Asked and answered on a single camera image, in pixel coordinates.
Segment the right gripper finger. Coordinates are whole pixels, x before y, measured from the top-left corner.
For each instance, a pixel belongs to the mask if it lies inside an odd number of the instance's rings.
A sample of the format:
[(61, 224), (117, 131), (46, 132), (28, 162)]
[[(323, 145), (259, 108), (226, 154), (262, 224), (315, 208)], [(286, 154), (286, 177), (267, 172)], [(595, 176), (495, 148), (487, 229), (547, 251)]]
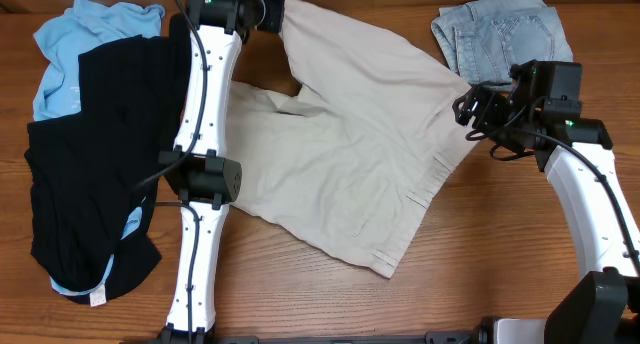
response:
[(455, 101), (452, 104), (455, 121), (462, 126), (467, 126), (474, 117), (474, 102)]
[(457, 99), (458, 107), (473, 107), (476, 103), (483, 104), (488, 100), (488, 89), (483, 83), (474, 84), (471, 88)]

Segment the beige shorts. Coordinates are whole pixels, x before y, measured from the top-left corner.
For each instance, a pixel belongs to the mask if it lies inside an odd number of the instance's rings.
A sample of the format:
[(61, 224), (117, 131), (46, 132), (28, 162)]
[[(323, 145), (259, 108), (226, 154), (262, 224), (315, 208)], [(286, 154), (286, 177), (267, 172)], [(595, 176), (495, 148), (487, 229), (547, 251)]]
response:
[(468, 85), (403, 37), (302, 0), (286, 0), (281, 40), (296, 95), (231, 86), (236, 206), (391, 277), (472, 151), (452, 110)]

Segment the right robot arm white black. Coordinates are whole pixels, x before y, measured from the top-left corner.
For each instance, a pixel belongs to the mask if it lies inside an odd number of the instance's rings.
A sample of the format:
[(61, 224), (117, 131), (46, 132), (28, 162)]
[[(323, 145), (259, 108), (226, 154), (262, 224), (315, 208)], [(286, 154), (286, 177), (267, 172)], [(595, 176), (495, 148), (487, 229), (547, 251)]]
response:
[(564, 212), (582, 278), (545, 319), (486, 318), (465, 343), (636, 343), (639, 340), (639, 229), (620, 187), (604, 123), (582, 117), (578, 63), (515, 64), (506, 96), (493, 82), (452, 104), (507, 160), (532, 156)]

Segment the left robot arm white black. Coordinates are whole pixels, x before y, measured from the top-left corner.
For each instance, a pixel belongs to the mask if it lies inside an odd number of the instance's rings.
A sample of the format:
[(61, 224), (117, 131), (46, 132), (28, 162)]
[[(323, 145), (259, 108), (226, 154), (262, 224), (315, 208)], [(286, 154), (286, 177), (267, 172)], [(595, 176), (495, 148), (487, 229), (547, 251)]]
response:
[(176, 288), (159, 343), (210, 343), (222, 229), (241, 188), (239, 162), (227, 158), (225, 123), (232, 74), (250, 33), (277, 34), (285, 0), (187, 0), (190, 75), (182, 122), (161, 173), (177, 195), (182, 239)]

